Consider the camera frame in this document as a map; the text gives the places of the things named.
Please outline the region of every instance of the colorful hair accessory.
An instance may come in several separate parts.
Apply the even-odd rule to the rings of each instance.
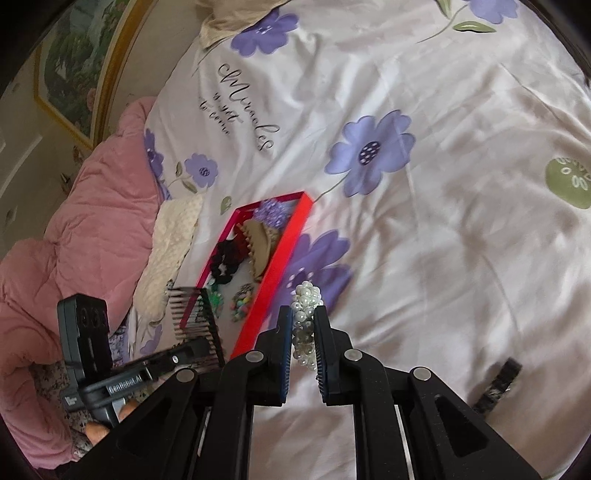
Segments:
[[[278,230],[285,227],[289,220],[285,205],[275,199],[263,200],[261,205],[255,209],[253,218]]]
[[[232,320],[239,322],[244,320],[250,312],[252,306],[252,298],[254,296],[254,286],[252,283],[245,283],[236,295],[232,297],[230,309],[232,311]]]
[[[293,340],[294,358],[303,367],[316,371],[314,350],[314,309],[324,305],[320,289],[309,281],[303,281],[295,288],[291,309],[294,312]]]
[[[223,295],[219,291],[219,286],[215,283],[215,279],[207,282],[207,296],[212,307],[212,312],[216,318],[220,318],[223,309]]]

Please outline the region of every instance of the purple flower print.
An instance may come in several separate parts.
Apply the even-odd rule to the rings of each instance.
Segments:
[[[465,0],[470,2],[470,10],[478,18],[498,25],[503,23],[503,17],[517,18],[517,3],[515,0]]]
[[[278,48],[287,45],[287,32],[297,28],[298,16],[294,14],[279,16],[279,8],[271,12],[253,26],[248,27],[232,39],[230,46],[243,57],[250,57],[256,48],[270,55]]]
[[[328,174],[349,173],[345,177],[345,196],[367,195],[382,180],[382,172],[395,172],[410,161],[415,144],[413,135],[403,133],[411,123],[400,110],[388,113],[377,126],[375,117],[364,116],[343,127],[349,143],[338,142],[330,150]]]
[[[279,308],[291,304],[295,287],[304,280],[311,281],[320,289],[322,300],[330,312],[352,275],[348,265],[332,264],[340,260],[348,252],[349,247],[349,240],[339,238],[337,230],[323,233],[312,246],[310,236],[307,233],[301,235],[269,307],[269,327],[276,324]]]
[[[152,169],[152,172],[154,172],[154,176],[159,179],[163,172],[162,162],[164,161],[164,155],[156,151],[155,144],[156,137],[150,131],[150,129],[147,128],[144,135],[144,147],[146,149],[146,153],[148,154],[150,168]]]
[[[185,160],[185,169],[201,188],[210,187],[216,181],[217,163],[205,155],[191,155],[191,158]]]
[[[162,338],[162,325],[158,325],[154,331],[154,337],[148,340],[145,345],[139,349],[142,355],[152,355],[156,351],[160,339]]]
[[[163,181],[159,181],[158,186],[160,187],[160,191],[162,192],[162,197],[164,198],[164,200],[173,199],[173,196],[170,194],[168,187],[164,184]]]

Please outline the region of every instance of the black comb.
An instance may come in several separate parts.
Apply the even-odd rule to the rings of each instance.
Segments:
[[[168,306],[173,318],[174,335],[180,343],[205,337],[211,345],[210,356],[194,368],[200,372],[221,368],[226,362],[206,288],[176,287],[168,291]]]

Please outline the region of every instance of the framed painting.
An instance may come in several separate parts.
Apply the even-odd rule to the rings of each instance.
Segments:
[[[35,52],[35,100],[87,148],[105,136],[122,66],[153,2],[76,0]]]

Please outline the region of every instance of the pillow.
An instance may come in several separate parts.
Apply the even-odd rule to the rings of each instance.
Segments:
[[[208,48],[224,38],[233,37],[253,26],[286,0],[196,0],[209,16],[203,21],[199,38]]]
[[[62,358],[57,302],[74,293],[105,299],[114,332],[148,263],[162,201],[144,147],[153,103],[140,99],[125,110],[44,239],[18,241],[0,261],[0,414],[35,468],[77,459],[63,410],[37,394],[29,371]]]

